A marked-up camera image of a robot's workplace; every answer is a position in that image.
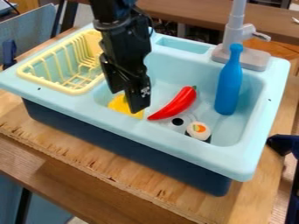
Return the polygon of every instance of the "yellow dish rack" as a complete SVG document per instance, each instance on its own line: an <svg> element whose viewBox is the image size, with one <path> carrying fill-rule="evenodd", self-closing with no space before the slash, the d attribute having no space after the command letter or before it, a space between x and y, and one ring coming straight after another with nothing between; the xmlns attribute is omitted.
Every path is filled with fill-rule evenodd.
<svg viewBox="0 0 299 224"><path fill-rule="evenodd" d="M17 75L69 95L86 93L104 79L101 33L82 31L17 69Z"/></svg>

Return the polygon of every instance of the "toy pepper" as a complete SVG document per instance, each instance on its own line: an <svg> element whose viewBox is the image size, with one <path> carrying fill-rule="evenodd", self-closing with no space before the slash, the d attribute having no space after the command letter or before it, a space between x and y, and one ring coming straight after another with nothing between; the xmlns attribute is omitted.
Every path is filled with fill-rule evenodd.
<svg viewBox="0 0 299 224"><path fill-rule="evenodd" d="M188 109L196 100L196 87L183 87L178 94L165 107L150 115L148 120L160 120L176 116Z"/></svg>

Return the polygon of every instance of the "blue plastic bottle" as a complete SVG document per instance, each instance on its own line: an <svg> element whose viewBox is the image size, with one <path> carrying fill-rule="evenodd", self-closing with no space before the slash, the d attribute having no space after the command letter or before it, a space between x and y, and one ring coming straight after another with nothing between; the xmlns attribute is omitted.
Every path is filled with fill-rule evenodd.
<svg viewBox="0 0 299 224"><path fill-rule="evenodd" d="M221 115L229 116L235 111L243 72L240 65L240 54L243 45L233 43L230 46L231 57L222 68L219 75L218 88L215 99L215 110Z"/></svg>

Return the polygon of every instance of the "faucet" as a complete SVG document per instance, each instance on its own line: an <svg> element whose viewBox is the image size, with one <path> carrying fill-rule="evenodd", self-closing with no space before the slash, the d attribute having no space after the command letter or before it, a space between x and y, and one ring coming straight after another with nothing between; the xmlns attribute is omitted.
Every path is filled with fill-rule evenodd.
<svg viewBox="0 0 299 224"><path fill-rule="evenodd" d="M226 63L229 59L229 47L232 43L240 43L246 39L258 38L270 41L271 38L256 31L253 24L243 24L247 0L233 0L233 7L226 24L223 43L218 45L212 52L212 59ZM264 71L267 67L270 54L263 51L244 48L240 57L242 67L255 71Z"/></svg>

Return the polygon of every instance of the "light blue sink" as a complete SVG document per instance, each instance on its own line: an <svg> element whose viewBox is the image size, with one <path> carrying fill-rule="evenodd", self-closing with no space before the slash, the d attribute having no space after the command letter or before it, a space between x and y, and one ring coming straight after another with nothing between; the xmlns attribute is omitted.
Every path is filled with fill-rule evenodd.
<svg viewBox="0 0 299 224"><path fill-rule="evenodd" d="M92 26L88 25L83 30L90 28ZM288 77L289 63L285 59L271 58L265 72L243 70L244 79L236 112L231 116L219 115L214 111L213 103L219 71L224 65L211 60L214 47L160 34L152 37L153 51L145 60L152 83L152 103L145 110L145 118L169 102L183 86L196 85L198 100L191 109L178 116L184 120L184 125L180 127L170 120L140 121L110 110L107 105L113 95L105 81L85 94L71 96L17 77L17 68L36 57L36 54L1 73L0 86L32 102L230 179L246 181L254 174L275 119ZM211 143L184 135L185 126L190 121L206 123L212 129Z"/></svg>

